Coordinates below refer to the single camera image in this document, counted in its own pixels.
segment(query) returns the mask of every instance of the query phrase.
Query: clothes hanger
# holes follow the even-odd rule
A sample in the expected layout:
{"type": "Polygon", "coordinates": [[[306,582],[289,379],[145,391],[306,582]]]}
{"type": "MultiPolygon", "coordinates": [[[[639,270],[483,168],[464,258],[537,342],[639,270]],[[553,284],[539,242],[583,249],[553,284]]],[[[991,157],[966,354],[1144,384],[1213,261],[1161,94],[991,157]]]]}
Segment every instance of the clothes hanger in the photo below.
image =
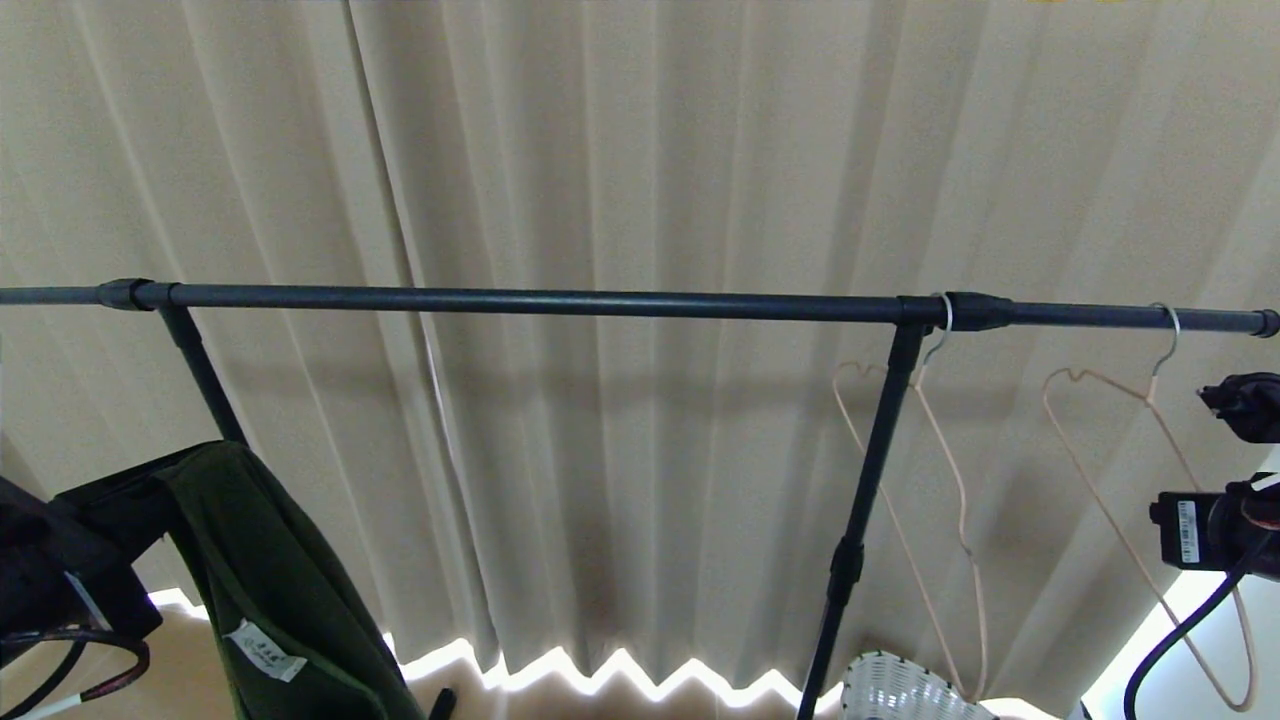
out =
{"type": "MultiPolygon", "coordinates": [[[[920,372],[914,380],[908,383],[908,386],[914,391],[916,398],[920,401],[920,407],[924,410],[924,416],[929,420],[929,427],[933,428],[933,434],[938,438],[938,443],[942,446],[942,454],[947,459],[947,466],[951,469],[951,477],[956,482],[956,488],[960,493],[960,520],[957,525],[956,534],[960,538],[960,548],[964,550],[965,557],[969,560],[969,569],[973,575],[973,591],[974,600],[978,606],[978,642],[980,646],[980,666],[978,670],[978,682],[973,692],[966,692],[965,685],[960,679],[960,673],[956,670],[955,659],[951,655],[951,647],[947,644],[947,638],[942,632],[942,623],[938,620],[938,614],[933,607],[933,600],[929,597],[928,591],[924,588],[924,578],[920,575],[920,568],[915,562],[915,556],[911,553],[911,546],[906,542],[906,533],[902,529],[902,521],[899,518],[897,510],[893,507],[893,498],[884,486],[881,486],[879,493],[884,498],[884,507],[888,509],[890,520],[893,523],[893,530],[897,533],[897,538],[902,542],[902,550],[906,551],[906,561],[911,566],[911,574],[915,577],[915,587],[920,591],[920,597],[924,600],[924,607],[929,614],[929,621],[933,624],[933,632],[937,634],[938,644],[942,646],[942,655],[947,662],[947,670],[951,673],[951,684],[956,688],[961,697],[969,702],[978,702],[982,700],[983,693],[987,687],[987,606],[983,598],[982,591],[982,573],[978,568],[978,561],[974,559],[973,548],[969,546],[969,538],[965,532],[965,524],[969,518],[969,500],[968,492],[965,491],[964,477],[960,473],[960,466],[956,464],[955,455],[951,452],[951,446],[947,443],[946,436],[942,433],[942,428],[938,425],[938,420],[933,414],[933,407],[929,405],[929,398],[924,392],[924,375],[929,366],[929,360],[933,355],[946,345],[947,340],[951,337],[951,327],[955,320],[955,314],[951,307],[951,299],[946,293],[940,295],[942,297],[943,305],[947,309],[947,327],[942,331],[942,338],[924,354],[924,360],[920,363],[920,372]]],[[[858,361],[845,361],[836,366],[836,372],[831,378],[831,391],[836,396],[836,405],[840,406],[840,414],[845,418],[845,424],[849,427],[850,434],[854,437],[854,442],[858,448],[864,454],[867,452],[867,446],[863,443],[861,436],[858,434],[858,429],[854,427],[854,420],[849,415],[849,409],[845,406],[845,400],[840,395],[840,378],[844,372],[849,368],[854,368],[858,372],[859,378],[865,378],[870,373],[887,373],[888,368],[883,365],[863,365],[858,361]]]]}
{"type": "MultiPolygon", "coordinates": [[[[1174,356],[1175,352],[1178,352],[1178,340],[1183,334],[1183,325],[1178,319],[1178,313],[1172,307],[1162,302],[1156,302],[1152,306],[1162,307],[1169,314],[1169,318],[1170,320],[1172,320],[1174,325],[1174,342],[1170,346],[1169,352],[1166,352],[1160,360],[1157,360],[1155,368],[1151,369],[1151,380],[1147,383],[1146,392],[1140,392],[1138,389],[1128,387],[1114,378],[1110,378],[1102,373],[1098,373],[1088,368],[1080,370],[1073,370],[1071,368],[1060,368],[1057,370],[1053,370],[1052,373],[1050,373],[1047,378],[1044,378],[1044,384],[1042,386],[1041,389],[1041,402],[1044,405],[1044,413],[1048,415],[1050,423],[1053,424],[1055,433],[1057,433],[1059,439],[1066,448],[1066,454],[1071,457],[1071,465],[1075,466],[1075,473],[1079,475],[1082,480],[1084,480],[1085,487],[1089,489],[1089,495],[1092,495],[1093,500],[1098,503],[1098,507],[1106,516],[1107,523],[1111,525],[1111,529],[1114,529],[1116,536],[1119,536],[1120,542],[1129,552],[1129,557],[1132,557],[1134,564],[1138,565],[1138,570],[1142,571],[1142,577],[1147,582],[1147,585],[1149,585],[1151,591],[1156,593],[1156,598],[1160,601],[1160,606],[1165,609],[1165,614],[1176,625],[1180,623],[1178,615],[1169,606],[1169,603],[1165,602],[1165,597],[1161,593],[1160,588],[1156,585],[1156,580],[1151,577],[1151,573],[1147,570],[1147,566],[1146,564],[1143,564],[1142,559],[1138,557],[1138,551],[1134,548],[1133,542],[1130,542],[1129,537],[1124,533],[1123,529],[1120,529],[1120,523],[1115,519],[1115,516],[1111,514],[1111,510],[1107,507],[1107,503],[1102,500],[1102,492],[1098,489],[1097,483],[1093,480],[1089,473],[1085,471],[1084,465],[1080,461],[1079,454],[1075,450],[1075,446],[1073,446],[1071,441],[1068,439],[1066,430],[1062,429],[1062,424],[1057,420],[1057,415],[1053,414],[1053,406],[1048,398],[1050,386],[1052,384],[1053,379],[1060,375],[1066,375],[1068,379],[1073,383],[1078,383],[1085,378],[1092,378],[1094,380],[1101,382],[1106,387],[1111,387],[1114,389],[1117,389],[1128,395],[1129,397],[1138,400],[1156,419],[1156,423],[1160,425],[1161,434],[1165,436],[1165,439],[1169,442],[1169,446],[1174,450],[1174,455],[1178,456],[1178,464],[1183,468],[1183,471],[1187,474],[1187,478],[1190,480],[1192,486],[1196,488],[1197,492],[1206,492],[1204,487],[1199,482],[1199,478],[1197,478],[1196,473],[1192,470],[1190,462],[1187,461],[1187,455],[1183,452],[1181,447],[1179,447],[1178,441],[1174,439],[1174,433],[1169,429],[1169,423],[1165,421],[1164,414],[1161,414],[1160,407],[1156,405],[1156,384],[1160,377],[1160,368],[1165,364],[1166,360],[1169,360],[1170,357],[1174,356]]],[[[1257,662],[1254,659],[1254,648],[1253,648],[1253,629],[1249,625],[1249,616],[1244,610],[1244,600],[1240,596],[1240,591],[1239,589],[1233,591],[1231,596],[1233,600],[1235,601],[1235,611],[1240,619],[1240,633],[1244,635],[1244,655],[1249,665],[1248,688],[1245,689],[1244,698],[1240,702],[1233,701],[1231,697],[1226,693],[1226,689],[1222,687],[1222,683],[1219,682],[1217,675],[1215,675],[1213,671],[1210,670],[1208,662],[1204,660],[1204,656],[1201,655],[1199,648],[1196,647],[1196,643],[1192,642],[1190,637],[1184,638],[1184,642],[1187,643],[1187,647],[1192,651],[1192,655],[1196,657],[1196,662],[1199,664],[1201,670],[1204,671],[1204,676],[1208,678],[1208,682],[1213,685],[1213,689],[1217,692],[1219,697],[1222,698],[1222,702],[1225,702],[1228,707],[1230,707],[1236,712],[1247,712],[1249,707],[1253,706],[1253,700],[1257,693],[1258,673],[1257,673],[1257,662]]]]}

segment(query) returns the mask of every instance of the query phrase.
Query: metal hook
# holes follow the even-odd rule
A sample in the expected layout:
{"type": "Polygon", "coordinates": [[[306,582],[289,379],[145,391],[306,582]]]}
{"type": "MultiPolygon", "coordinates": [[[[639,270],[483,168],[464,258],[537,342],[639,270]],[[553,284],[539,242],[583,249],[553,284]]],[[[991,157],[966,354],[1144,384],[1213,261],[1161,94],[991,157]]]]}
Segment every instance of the metal hook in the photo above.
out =
{"type": "Polygon", "coordinates": [[[929,351],[924,354],[924,360],[920,363],[922,370],[929,364],[929,359],[933,357],[933,354],[942,350],[942,346],[947,343],[947,338],[951,337],[951,325],[955,323],[955,311],[951,309],[951,299],[947,297],[947,293],[934,292],[931,297],[941,297],[942,304],[947,306],[947,327],[942,329],[942,340],[940,340],[937,345],[931,347],[929,351]]]}
{"type": "Polygon", "coordinates": [[[1165,313],[1169,313],[1169,318],[1174,322],[1174,343],[1169,346],[1169,352],[1166,352],[1160,360],[1156,360],[1156,366],[1151,369],[1151,377],[1155,378],[1160,374],[1160,366],[1165,364],[1165,360],[1169,360],[1174,356],[1174,352],[1178,352],[1178,338],[1183,336],[1183,323],[1178,319],[1178,310],[1174,310],[1169,305],[1165,305],[1164,302],[1152,302],[1151,306],[1160,307],[1165,313]]]}

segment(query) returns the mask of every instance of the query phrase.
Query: curtain fold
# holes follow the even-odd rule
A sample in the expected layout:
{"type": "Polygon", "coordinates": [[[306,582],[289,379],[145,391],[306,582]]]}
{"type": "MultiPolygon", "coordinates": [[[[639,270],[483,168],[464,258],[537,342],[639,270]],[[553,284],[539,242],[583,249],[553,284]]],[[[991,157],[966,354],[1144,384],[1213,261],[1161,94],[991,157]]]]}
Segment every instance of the curtain fold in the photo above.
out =
{"type": "MultiPolygon", "coordinates": [[[[929,293],[1275,304],[1280,8],[503,3],[0,6],[0,282],[929,293]]],[[[259,455],[407,661],[625,648],[735,687],[808,666],[860,464],[829,395],[891,331],[197,310],[259,455]]],[[[5,471],[52,495],[214,434],[156,318],[4,309],[5,471]]],[[[931,398],[970,484],[992,692],[1061,711],[1151,597],[1039,409],[1140,383],[1171,333],[952,337],[931,398]]],[[[1161,402],[1207,484],[1263,451],[1192,389],[1266,368],[1188,333],[1161,402]]],[[[844,387],[869,427],[877,388],[844,387]]],[[[1062,419],[1153,568],[1180,487],[1137,404],[1062,419]]],[[[886,474],[965,678],[966,562],[910,401],[886,474]]],[[[941,650],[879,511],[837,662],[941,650]]],[[[189,579],[166,546],[152,589],[189,579]]],[[[1169,569],[1157,575],[1167,582],[1169,569]]]]}

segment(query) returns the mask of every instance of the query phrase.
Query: dark green garment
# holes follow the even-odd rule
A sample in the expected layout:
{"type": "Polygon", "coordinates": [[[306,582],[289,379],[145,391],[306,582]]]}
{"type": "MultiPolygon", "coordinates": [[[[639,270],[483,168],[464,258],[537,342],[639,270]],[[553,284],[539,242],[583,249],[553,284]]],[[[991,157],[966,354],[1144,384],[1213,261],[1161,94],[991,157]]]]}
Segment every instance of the dark green garment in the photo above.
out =
{"type": "Polygon", "coordinates": [[[237,717],[425,717],[329,543],[252,452],[211,443],[159,477],[187,520],[173,539],[209,609],[237,717]],[[307,660],[291,682],[227,638],[242,620],[307,660]]]}

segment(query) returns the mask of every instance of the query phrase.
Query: clothing tag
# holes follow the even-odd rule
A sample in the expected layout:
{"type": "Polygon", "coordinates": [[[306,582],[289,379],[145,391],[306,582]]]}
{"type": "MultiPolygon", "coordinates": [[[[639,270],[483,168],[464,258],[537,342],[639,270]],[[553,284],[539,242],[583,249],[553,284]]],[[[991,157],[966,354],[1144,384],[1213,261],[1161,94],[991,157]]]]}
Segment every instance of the clothing tag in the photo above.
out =
{"type": "Polygon", "coordinates": [[[1178,501],[1178,541],[1181,544],[1183,562],[1199,562],[1199,529],[1196,527],[1196,503],[1189,500],[1178,501]]]}
{"type": "Polygon", "coordinates": [[[236,643],[259,670],[284,683],[292,680],[307,664],[306,657],[285,653],[261,628],[246,619],[241,620],[241,626],[234,633],[224,637],[236,643]]]}

